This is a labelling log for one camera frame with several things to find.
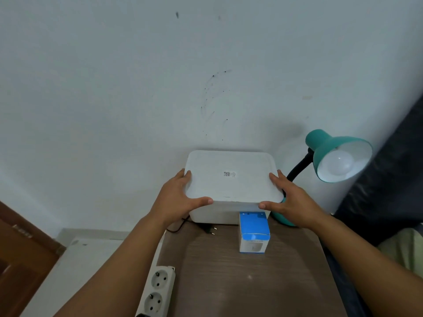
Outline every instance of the table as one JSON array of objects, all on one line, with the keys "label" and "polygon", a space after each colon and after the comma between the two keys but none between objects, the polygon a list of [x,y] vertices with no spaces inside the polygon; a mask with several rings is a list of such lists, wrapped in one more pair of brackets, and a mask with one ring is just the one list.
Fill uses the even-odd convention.
[{"label": "table", "polygon": [[269,217],[266,253],[241,254],[238,226],[215,227],[166,233],[157,265],[176,271],[168,317],[347,316],[313,232]]}]

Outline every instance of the forearm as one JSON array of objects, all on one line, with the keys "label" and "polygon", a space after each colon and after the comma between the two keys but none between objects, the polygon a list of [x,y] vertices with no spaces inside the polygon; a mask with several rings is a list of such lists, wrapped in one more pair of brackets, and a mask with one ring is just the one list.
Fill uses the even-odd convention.
[{"label": "forearm", "polygon": [[115,253],[55,317],[134,317],[165,225],[142,218]]},{"label": "forearm", "polygon": [[322,216],[312,230],[330,249],[374,315],[423,316],[423,279],[331,216]]}]

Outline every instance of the light bulb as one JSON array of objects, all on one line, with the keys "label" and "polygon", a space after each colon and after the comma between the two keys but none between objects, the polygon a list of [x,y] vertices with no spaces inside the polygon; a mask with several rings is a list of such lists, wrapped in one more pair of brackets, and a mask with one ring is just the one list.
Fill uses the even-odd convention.
[{"label": "light bulb", "polygon": [[327,170],[335,176],[346,175],[354,165],[352,155],[343,150],[333,150],[325,156]]}]

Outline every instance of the door hinge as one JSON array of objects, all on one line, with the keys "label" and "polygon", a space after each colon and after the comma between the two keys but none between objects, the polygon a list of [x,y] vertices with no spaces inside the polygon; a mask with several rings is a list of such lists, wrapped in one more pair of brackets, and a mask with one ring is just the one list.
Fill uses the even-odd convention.
[{"label": "door hinge", "polygon": [[18,225],[13,225],[12,228],[15,229],[15,230],[17,230],[21,234],[23,234],[26,238],[32,238],[32,235],[28,231],[26,231],[25,229],[19,227]]}]

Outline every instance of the container lid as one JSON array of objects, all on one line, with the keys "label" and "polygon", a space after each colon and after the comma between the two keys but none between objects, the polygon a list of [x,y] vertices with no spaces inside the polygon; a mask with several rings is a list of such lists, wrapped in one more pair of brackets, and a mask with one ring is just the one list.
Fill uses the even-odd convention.
[{"label": "container lid", "polygon": [[240,212],[239,226],[244,240],[269,240],[270,230],[264,211]]},{"label": "container lid", "polygon": [[185,192],[190,198],[251,203],[283,199],[269,179],[269,172],[277,174],[277,170],[268,153],[196,150],[188,156],[188,170],[192,180]]}]

